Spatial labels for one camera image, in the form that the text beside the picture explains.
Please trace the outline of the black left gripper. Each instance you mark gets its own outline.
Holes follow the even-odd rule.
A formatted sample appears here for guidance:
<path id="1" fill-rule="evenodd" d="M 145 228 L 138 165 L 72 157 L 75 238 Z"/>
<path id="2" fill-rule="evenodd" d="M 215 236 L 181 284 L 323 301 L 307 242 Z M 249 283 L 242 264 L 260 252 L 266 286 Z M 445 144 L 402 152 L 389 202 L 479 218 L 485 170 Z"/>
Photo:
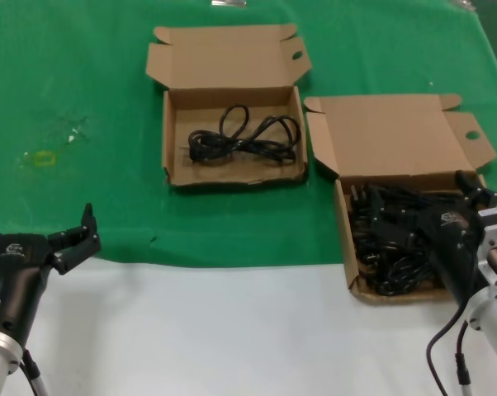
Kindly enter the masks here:
<path id="1" fill-rule="evenodd" d="M 78 227 L 53 233 L 48 241 L 39 234 L 0 233 L 0 332 L 26 342 L 52 266 L 65 275 L 100 250 L 91 203 Z"/>

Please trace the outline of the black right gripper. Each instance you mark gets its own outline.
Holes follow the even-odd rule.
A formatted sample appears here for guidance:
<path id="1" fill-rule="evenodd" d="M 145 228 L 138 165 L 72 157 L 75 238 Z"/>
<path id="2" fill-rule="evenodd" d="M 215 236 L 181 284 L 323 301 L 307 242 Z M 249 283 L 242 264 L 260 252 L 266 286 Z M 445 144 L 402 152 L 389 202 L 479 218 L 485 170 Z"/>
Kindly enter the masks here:
<path id="1" fill-rule="evenodd" d="M 484 186 L 479 177 L 460 170 L 455 172 L 455 183 L 466 205 L 432 205 L 425 210 L 427 199 L 420 192 L 402 186 L 372 186 L 371 230 L 384 242 L 407 248 L 414 243 L 418 228 L 432 268 L 465 308 L 486 287 L 478 269 L 483 228 L 477 210 L 495 208 L 497 192 Z"/>

